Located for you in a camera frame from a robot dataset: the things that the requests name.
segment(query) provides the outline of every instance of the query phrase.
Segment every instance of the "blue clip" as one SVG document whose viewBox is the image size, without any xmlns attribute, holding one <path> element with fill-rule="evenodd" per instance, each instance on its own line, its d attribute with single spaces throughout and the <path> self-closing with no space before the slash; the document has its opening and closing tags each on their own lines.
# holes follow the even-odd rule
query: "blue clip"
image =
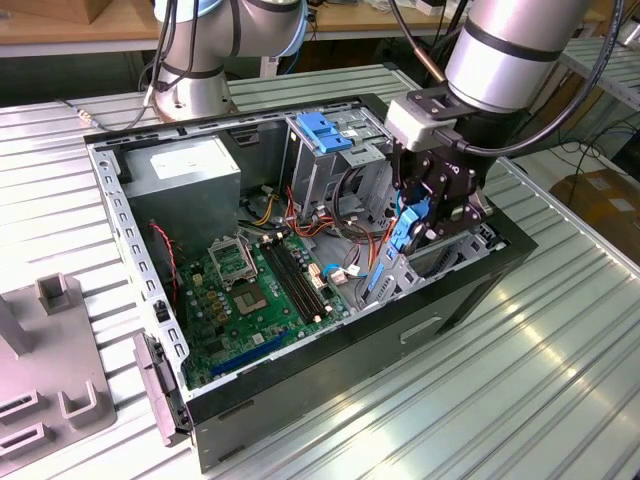
<svg viewBox="0 0 640 480">
<path fill-rule="evenodd" d="M 425 198 L 419 203 L 415 205 L 407 206 L 404 211 L 400 214 L 400 218 L 398 219 L 398 223 L 393 228 L 393 233 L 391 234 L 391 245 L 398 251 L 401 252 L 404 247 L 407 246 L 409 241 L 411 240 L 410 233 L 413 224 L 418 220 L 422 220 L 429 214 L 429 198 Z"/>
<path fill-rule="evenodd" d="M 322 153 L 353 147 L 353 141 L 340 135 L 334 123 L 319 112 L 302 113 L 296 117 L 304 133 L 318 145 Z"/>
<path fill-rule="evenodd" d="M 376 271 L 373 274 L 373 278 L 369 282 L 369 286 L 367 287 L 367 290 L 369 291 L 373 290 L 373 287 L 375 287 L 376 283 L 378 283 L 378 280 L 380 280 L 380 275 L 382 275 L 383 270 L 384 270 L 384 265 L 382 263 L 379 263 L 378 268 L 376 268 Z"/>
</svg>

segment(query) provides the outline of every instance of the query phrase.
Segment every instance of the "red wire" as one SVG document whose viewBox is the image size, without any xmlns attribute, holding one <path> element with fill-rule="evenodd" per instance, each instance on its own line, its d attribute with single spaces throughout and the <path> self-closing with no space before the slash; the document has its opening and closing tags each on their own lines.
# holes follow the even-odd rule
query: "red wire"
<svg viewBox="0 0 640 480">
<path fill-rule="evenodd" d="M 158 233 L 160 233 L 160 235 L 162 235 L 162 238 L 164 239 L 164 243 L 167 245 L 167 249 L 169 250 L 169 259 L 171 260 L 171 276 L 173 277 L 173 306 L 175 308 L 176 303 L 178 302 L 178 279 L 177 279 L 177 269 L 176 269 L 176 260 L 175 257 L 173 256 L 173 248 L 171 247 L 171 240 L 169 240 L 169 237 L 167 236 L 167 234 L 165 233 L 164 230 L 162 230 L 162 228 L 160 228 L 159 225 L 155 224 L 155 223 L 150 223 L 149 224 L 152 228 L 154 228 L 156 231 L 158 231 Z"/>
<path fill-rule="evenodd" d="M 321 223 L 319 226 L 317 225 L 309 225 L 307 227 L 300 228 L 297 223 L 295 208 L 293 207 L 293 192 L 291 191 L 291 187 L 287 187 L 287 197 L 289 202 L 287 204 L 287 210 L 285 211 L 285 217 L 293 217 L 291 222 L 287 222 L 287 225 L 293 229 L 301 237 L 313 237 L 317 235 L 321 230 L 328 227 L 329 225 L 333 225 L 333 220 L 331 217 L 321 217 L 320 220 L 327 220 L 324 223 Z"/>
<path fill-rule="evenodd" d="M 378 250 L 376 251 L 376 258 L 378 258 L 378 255 L 380 255 L 380 249 L 382 248 L 382 244 L 387 240 L 389 240 L 389 237 L 391 236 L 391 232 L 393 231 L 393 227 L 396 226 L 396 221 L 397 220 L 395 218 L 391 220 L 391 223 L 389 224 L 389 228 L 387 228 L 387 232 L 382 237 L 382 240 L 380 240 L 380 245 L 378 245 Z"/>
</svg>

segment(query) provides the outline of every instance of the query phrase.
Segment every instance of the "wooden shelf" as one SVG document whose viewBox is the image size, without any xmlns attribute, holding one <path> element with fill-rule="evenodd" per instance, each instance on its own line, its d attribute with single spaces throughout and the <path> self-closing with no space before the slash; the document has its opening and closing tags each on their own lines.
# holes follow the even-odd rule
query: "wooden shelf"
<svg viewBox="0 0 640 480">
<path fill-rule="evenodd" d="M 413 8 L 401 8 L 411 28 L 437 28 L 440 17 L 424 15 Z M 599 23 L 604 17 L 589 10 L 586 23 Z M 324 4 L 318 8 L 318 32 L 397 30 L 393 14 L 366 3 L 358 5 Z M 65 22 L 37 15 L 11 13 L 0 19 L 0 45 L 41 43 L 155 40 L 158 26 L 149 0 L 113 0 L 90 25 Z"/>
</svg>

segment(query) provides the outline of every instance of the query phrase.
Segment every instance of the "ram slot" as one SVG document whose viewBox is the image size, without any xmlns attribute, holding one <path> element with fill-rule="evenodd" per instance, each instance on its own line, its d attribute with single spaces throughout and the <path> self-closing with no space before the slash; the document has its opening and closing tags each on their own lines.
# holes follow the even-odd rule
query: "ram slot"
<svg viewBox="0 0 640 480">
<path fill-rule="evenodd" d="M 285 265 L 286 267 L 285 270 L 294 272 L 292 275 L 293 283 L 298 288 L 298 291 L 301 293 L 304 300 L 304 304 L 310 305 L 311 311 L 313 313 L 313 317 L 311 318 L 310 321 L 317 320 L 317 318 L 315 318 L 316 316 L 318 317 L 326 316 L 324 305 L 318 299 L 318 296 L 315 293 L 315 289 L 312 288 L 312 286 L 309 284 L 307 277 L 304 276 L 304 274 L 300 271 L 298 265 L 293 261 L 293 258 L 291 258 L 291 254 L 289 253 L 289 250 L 287 250 L 286 247 L 282 244 L 276 245 L 274 247 L 274 250 L 275 250 L 275 254 L 279 257 L 281 262 Z"/>
<path fill-rule="evenodd" d="M 305 303 L 304 296 L 296 287 L 295 282 L 292 280 L 292 275 L 287 271 L 285 264 L 283 264 L 280 258 L 276 255 L 274 247 L 265 247 L 263 254 L 267 263 L 273 270 L 274 275 L 282 285 L 282 288 L 298 311 L 298 314 L 302 317 L 303 321 L 305 323 L 312 321 L 314 316 L 313 311 L 309 305 Z"/>
<path fill-rule="evenodd" d="M 281 245 L 268 245 L 263 247 L 262 250 L 264 258 L 293 303 L 296 311 L 302 317 L 302 320 L 306 324 L 310 324 L 316 320 L 316 316 L 322 316 L 324 313 L 322 304 L 315 295 L 310 298 L 305 292 L 304 287 L 310 287 L 306 284 L 306 279 L 299 271 L 298 266 L 293 264 L 293 260 L 290 259 L 286 248 Z"/>
</svg>

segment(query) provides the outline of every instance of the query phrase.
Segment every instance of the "slotted metal table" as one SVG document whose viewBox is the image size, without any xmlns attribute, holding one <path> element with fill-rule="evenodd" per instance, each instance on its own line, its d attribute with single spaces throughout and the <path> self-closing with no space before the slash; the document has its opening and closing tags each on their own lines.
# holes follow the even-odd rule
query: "slotted metal table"
<svg viewBox="0 0 640 480">
<path fill-rule="evenodd" d="M 601 38 L 573 39 L 559 61 L 587 78 L 600 54 L 602 42 Z M 640 51 L 616 44 L 598 86 L 634 110 L 640 110 Z"/>
<path fill-rule="evenodd" d="M 377 65 L 231 84 L 243 110 L 414 88 Z M 80 100 L 122 127 L 137 93 Z M 157 122 L 149 111 L 143 124 Z M 118 411 L 107 430 L 10 475 L 201 478 L 163 447 L 132 353 L 142 330 L 82 136 L 67 108 L 0 110 L 0 292 L 82 284 Z M 507 160 L 486 192 L 539 247 L 458 328 L 204 478 L 620 478 L 640 468 L 639 269 Z M 6 372 L 0 372 L 0 378 Z"/>
</svg>

